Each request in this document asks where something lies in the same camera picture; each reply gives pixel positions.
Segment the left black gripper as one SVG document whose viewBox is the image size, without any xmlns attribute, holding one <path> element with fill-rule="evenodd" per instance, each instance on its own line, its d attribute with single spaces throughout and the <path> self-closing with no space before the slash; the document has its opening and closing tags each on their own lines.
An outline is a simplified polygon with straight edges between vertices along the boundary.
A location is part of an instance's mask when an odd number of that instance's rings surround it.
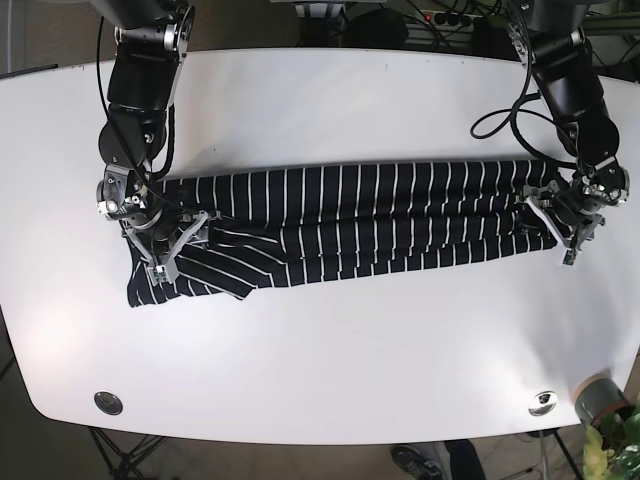
<svg viewBox="0 0 640 480">
<path fill-rule="evenodd" d="M 628 171 L 605 166 L 576 173 L 570 181 L 555 175 L 548 183 L 524 187 L 524 230 L 553 238 L 565 249 L 562 263 L 572 266 L 582 244 L 606 223 L 600 211 L 624 204 L 629 195 Z"/>
</svg>

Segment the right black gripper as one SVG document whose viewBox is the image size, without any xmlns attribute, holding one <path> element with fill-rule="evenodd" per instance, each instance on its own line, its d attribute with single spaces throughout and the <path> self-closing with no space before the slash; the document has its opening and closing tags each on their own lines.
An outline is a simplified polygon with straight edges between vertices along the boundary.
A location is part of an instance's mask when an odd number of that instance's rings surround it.
<svg viewBox="0 0 640 480">
<path fill-rule="evenodd" d="M 124 235 L 143 260 L 146 277 L 152 286 L 174 284 L 179 276 L 177 256 L 189 244 L 207 242 L 207 211 L 189 213 L 164 208 L 148 221 L 126 221 Z"/>
</svg>

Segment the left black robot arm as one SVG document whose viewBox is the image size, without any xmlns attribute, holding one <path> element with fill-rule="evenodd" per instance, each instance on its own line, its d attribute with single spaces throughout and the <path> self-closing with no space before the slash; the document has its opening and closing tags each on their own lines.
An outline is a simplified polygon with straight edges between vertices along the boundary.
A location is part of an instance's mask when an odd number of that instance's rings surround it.
<svg viewBox="0 0 640 480">
<path fill-rule="evenodd" d="M 496 128 L 510 128 L 542 171 L 538 181 L 527 180 L 516 188 L 511 231 L 483 242 L 484 260 L 560 244 L 564 264 L 572 265 L 583 243 L 604 225 L 601 209 L 628 199 L 629 174 L 616 158 L 619 130 L 610 118 L 591 44 L 582 29 L 590 5 L 512 1 L 508 6 L 507 31 L 526 69 L 525 87 L 510 108 L 501 110 L 504 118 Z M 538 99 L 546 104 L 546 119 L 572 162 L 540 152 L 522 135 L 517 118 L 526 103 Z"/>
</svg>

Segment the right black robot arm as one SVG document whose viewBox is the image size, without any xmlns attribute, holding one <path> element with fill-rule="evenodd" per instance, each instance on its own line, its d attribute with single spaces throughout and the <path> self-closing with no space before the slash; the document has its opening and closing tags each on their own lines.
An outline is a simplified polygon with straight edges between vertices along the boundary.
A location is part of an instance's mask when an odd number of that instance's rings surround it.
<svg viewBox="0 0 640 480">
<path fill-rule="evenodd" d="M 106 116 L 98 147 L 105 163 L 97 188 L 101 215 L 120 223 L 153 286 L 173 284 L 176 258 L 210 219 L 161 191 L 175 149 L 174 95 L 195 9 L 187 1 L 95 1 L 114 27 L 116 57 L 99 96 Z"/>
</svg>

